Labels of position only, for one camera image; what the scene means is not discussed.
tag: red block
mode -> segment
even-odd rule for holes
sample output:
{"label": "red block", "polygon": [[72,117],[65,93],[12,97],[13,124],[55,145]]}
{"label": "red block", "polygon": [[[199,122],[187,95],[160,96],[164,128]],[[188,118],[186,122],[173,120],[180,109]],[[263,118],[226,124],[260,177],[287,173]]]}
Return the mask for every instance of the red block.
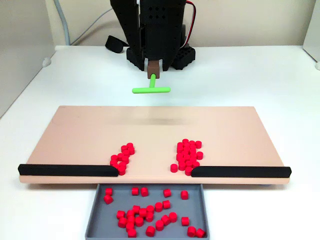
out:
{"label": "red block", "polygon": [[142,227],[143,224],[144,224],[144,219],[142,217],[140,217],[140,216],[137,216],[135,218],[135,225],[137,227]]}
{"label": "red block", "polygon": [[124,150],[128,150],[128,146],[127,145],[123,145],[121,146],[121,152],[123,153]]}
{"label": "red block", "polygon": [[127,164],[124,161],[122,161],[119,163],[119,167],[120,167],[120,169],[123,169],[123,168],[127,169]]}
{"label": "red block", "polygon": [[199,229],[195,232],[195,235],[196,235],[198,238],[204,238],[205,235],[206,235],[206,232],[203,231],[201,228],[199,228]]}
{"label": "red block", "polygon": [[179,170],[184,171],[186,169],[186,164],[184,162],[179,162]]}
{"label": "red block", "polygon": [[130,155],[133,155],[136,152],[134,147],[128,147],[128,151]]}
{"label": "red block", "polygon": [[125,163],[125,164],[128,164],[129,163],[129,157],[128,156],[123,156],[122,157],[122,162]]}
{"label": "red block", "polygon": [[120,218],[124,218],[125,217],[125,211],[118,211],[117,213],[116,213],[116,218],[117,219],[120,219]]}
{"label": "red block", "polygon": [[190,223],[190,221],[189,221],[189,218],[187,216],[181,217],[182,226],[189,226],[189,223]]}
{"label": "red block", "polygon": [[181,199],[187,200],[189,198],[189,193],[186,190],[181,191]]}
{"label": "red block", "polygon": [[122,153],[124,156],[130,156],[129,150],[124,150]]}
{"label": "red block", "polygon": [[133,187],[131,192],[132,192],[132,195],[137,196],[139,195],[139,188]]}
{"label": "red block", "polygon": [[193,168],[196,168],[196,167],[199,167],[200,166],[200,163],[198,161],[193,161],[192,162],[192,167]]}
{"label": "red block", "polygon": [[118,226],[120,228],[125,228],[126,224],[127,224],[127,219],[125,217],[122,217],[122,218],[119,219]]}
{"label": "red block", "polygon": [[165,198],[171,197],[171,190],[170,189],[163,190],[163,196]]}
{"label": "red block", "polygon": [[118,161],[122,161],[122,157],[124,156],[123,153],[118,153]]}
{"label": "red block", "polygon": [[172,173],[178,172],[178,165],[177,165],[177,164],[171,164],[171,166],[170,166],[170,171],[171,171]]}
{"label": "red block", "polygon": [[112,196],[112,188],[111,187],[108,187],[108,188],[105,189],[105,195]]}
{"label": "red block", "polygon": [[145,235],[148,237],[153,237],[156,233],[156,229],[153,226],[148,226],[145,231]]}
{"label": "red block", "polygon": [[118,161],[117,160],[111,160],[110,161],[110,165],[111,166],[114,166],[115,164],[117,164],[118,163]]}
{"label": "red block", "polygon": [[136,238],[137,237],[137,231],[135,229],[128,230],[128,238]]}
{"label": "red block", "polygon": [[184,147],[183,147],[183,146],[178,146],[178,147],[176,148],[176,152],[177,152],[178,154],[182,153],[183,150],[184,150]]}
{"label": "red block", "polygon": [[163,224],[165,226],[169,225],[169,223],[171,222],[170,218],[167,215],[163,215],[162,218],[161,218],[161,221],[163,222]]}
{"label": "red block", "polygon": [[178,160],[178,159],[182,158],[183,156],[184,155],[182,153],[177,153],[175,159]]}
{"label": "red block", "polygon": [[155,212],[155,207],[152,205],[149,205],[146,207],[146,211],[150,212],[150,213],[154,213]]}
{"label": "red block", "polygon": [[133,224],[135,224],[135,217],[134,216],[128,216],[127,218],[126,218],[126,221],[127,221],[127,224],[128,223],[133,223]]}
{"label": "red block", "polygon": [[162,204],[163,204],[163,209],[169,209],[171,205],[169,200],[163,201]]}
{"label": "red block", "polygon": [[154,213],[149,211],[145,217],[145,220],[148,223],[152,222],[154,220]]}
{"label": "red block", "polygon": [[186,162],[189,161],[189,160],[190,160],[190,155],[189,155],[189,154],[185,155],[185,156],[184,156],[184,160],[185,160]]}
{"label": "red block", "polygon": [[146,196],[148,196],[148,195],[149,195],[148,188],[142,187],[142,188],[141,188],[141,196],[142,196],[142,197],[146,197]]}
{"label": "red block", "polygon": [[140,208],[139,210],[139,216],[144,218],[147,216],[147,209],[146,208]]}
{"label": "red block", "polygon": [[190,155],[191,154],[196,154],[197,153],[197,150],[195,148],[191,148],[190,151],[189,151]]}
{"label": "red block", "polygon": [[138,213],[139,213],[139,210],[140,210],[140,206],[134,205],[134,206],[132,207],[132,210],[133,210],[133,212],[134,212],[135,214],[138,214]]}
{"label": "red block", "polygon": [[114,199],[110,195],[105,195],[103,200],[106,204],[110,204],[114,201]]}
{"label": "red block", "polygon": [[200,148],[202,147],[202,142],[201,142],[201,141],[196,141],[196,142],[195,142],[195,147],[196,147],[197,149],[200,149]]}
{"label": "red block", "polygon": [[128,222],[126,225],[125,225],[125,229],[126,231],[128,232],[130,229],[135,229],[135,224],[133,222]]}
{"label": "red block", "polygon": [[128,218],[128,217],[130,217],[130,216],[135,216],[135,212],[133,211],[133,210],[128,210],[127,212],[126,212],[126,217]]}
{"label": "red block", "polygon": [[192,166],[192,161],[186,161],[185,162],[186,167],[191,167]]}
{"label": "red block", "polygon": [[164,225],[164,222],[161,221],[161,220],[158,220],[155,222],[155,229],[157,231],[162,231],[164,229],[165,225]]}
{"label": "red block", "polygon": [[120,175],[120,176],[126,174],[126,168],[127,168],[127,167],[124,167],[124,166],[120,166],[120,165],[119,165],[119,167],[118,167],[118,172],[119,172],[119,175]]}
{"label": "red block", "polygon": [[162,202],[157,202],[155,205],[155,211],[156,212],[161,212],[162,211],[162,208],[163,208],[163,205],[162,205]]}
{"label": "red block", "polygon": [[169,218],[171,223],[175,223],[178,219],[178,215],[173,211],[173,212],[170,212]]}
{"label": "red block", "polygon": [[194,226],[188,227],[187,235],[193,238],[196,235],[196,228]]}
{"label": "red block", "polygon": [[191,172],[192,172],[192,167],[191,166],[187,166],[185,168],[185,175],[191,176]]}
{"label": "red block", "polygon": [[112,155],[111,156],[111,160],[118,161],[118,156],[117,155]]}
{"label": "red block", "polygon": [[196,153],[196,159],[201,160],[201,159],[203,159],[203,158],[204,158],[203,152],[202,152],[202,151],[198,151],[198,152]]}

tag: wooden board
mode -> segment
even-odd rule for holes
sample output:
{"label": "wooden board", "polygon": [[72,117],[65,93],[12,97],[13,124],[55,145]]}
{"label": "wooden board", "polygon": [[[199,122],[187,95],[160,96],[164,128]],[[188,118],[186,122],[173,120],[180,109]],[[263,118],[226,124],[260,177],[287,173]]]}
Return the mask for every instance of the wooden board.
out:
{"label": "wooden board", "polygon": [[118,177],[20,176],[23,183],[286,184],[289,178],[191,177],[170,172],[182,139],[202,141],[201,166],[283,167],[254,107],[60,106],[27,164],[108,165],[132,142]]}

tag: white table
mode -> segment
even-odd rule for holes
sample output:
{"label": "white table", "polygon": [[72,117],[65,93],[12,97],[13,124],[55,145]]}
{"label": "white table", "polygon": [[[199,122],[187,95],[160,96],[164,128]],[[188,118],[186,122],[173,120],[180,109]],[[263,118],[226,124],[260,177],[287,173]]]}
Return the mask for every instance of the white table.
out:
{"label": "white table", "polygon": [[59,105],[254,106],[289,185],[206,185],[212,240],[317,239],[320,71],[300,46],[203,47],[183,71],[161,73],[170,93],[132,94],[147,73],[97,46],[57,47],[0,119],[0,239],[84,239],[95,185],[27,185],[25,163]]}

